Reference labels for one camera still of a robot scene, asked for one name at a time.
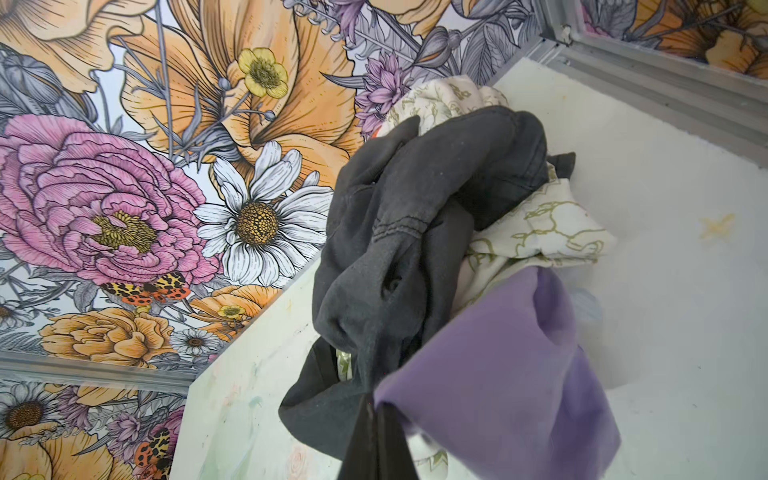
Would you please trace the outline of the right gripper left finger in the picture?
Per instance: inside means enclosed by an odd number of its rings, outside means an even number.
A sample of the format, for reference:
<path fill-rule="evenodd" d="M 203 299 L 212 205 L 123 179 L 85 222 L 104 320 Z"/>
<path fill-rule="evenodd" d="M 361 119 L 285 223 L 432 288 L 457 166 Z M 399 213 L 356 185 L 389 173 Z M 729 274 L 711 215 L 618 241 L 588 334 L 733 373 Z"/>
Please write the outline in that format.
<path fill-rule="evenodd" d="M 338 480 L 375 480 L 379 478 L 378 421 L 372 395 L 360 404 L 352 436 L 347 447 Z"/>

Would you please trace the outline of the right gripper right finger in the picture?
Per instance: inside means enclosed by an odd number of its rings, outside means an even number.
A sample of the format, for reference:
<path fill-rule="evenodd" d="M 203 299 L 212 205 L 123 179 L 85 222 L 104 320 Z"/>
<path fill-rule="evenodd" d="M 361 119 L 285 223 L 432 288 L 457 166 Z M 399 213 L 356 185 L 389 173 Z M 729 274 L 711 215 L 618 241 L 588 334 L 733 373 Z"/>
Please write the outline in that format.
<path fill-rule="evenodd" d="M 379 407 L 379 478 L 419 479 L 398 412 L 387 403 Z"/>

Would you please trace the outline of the purple cloth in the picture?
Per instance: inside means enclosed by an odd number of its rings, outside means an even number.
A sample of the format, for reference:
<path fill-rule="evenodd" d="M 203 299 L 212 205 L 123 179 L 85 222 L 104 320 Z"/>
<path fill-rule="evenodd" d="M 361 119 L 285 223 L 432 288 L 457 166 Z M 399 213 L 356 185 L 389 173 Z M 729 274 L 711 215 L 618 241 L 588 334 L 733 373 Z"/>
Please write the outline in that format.
<path fill-rule="evenodd" d="M 374 399 L 481 479 L 598 479 L 621 442 L 570 296 L 548 268 L 493 287 Z"/>

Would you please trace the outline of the dark grey cloth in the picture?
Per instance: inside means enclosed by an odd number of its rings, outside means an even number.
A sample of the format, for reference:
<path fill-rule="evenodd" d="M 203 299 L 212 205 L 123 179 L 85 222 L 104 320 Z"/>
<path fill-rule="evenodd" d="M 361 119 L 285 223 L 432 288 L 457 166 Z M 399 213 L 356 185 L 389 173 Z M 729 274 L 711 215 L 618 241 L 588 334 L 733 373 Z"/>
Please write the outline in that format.
<path fill-rule="evenodd" d="M 358 408 L 448 321 L 472 235 L 571 176 L 539 119 L 484 107 L 428 131 L 410 117 L 342 168 L 316 270 L 318 339 L 279 407 L 301 443 L 342 458 Z"/>

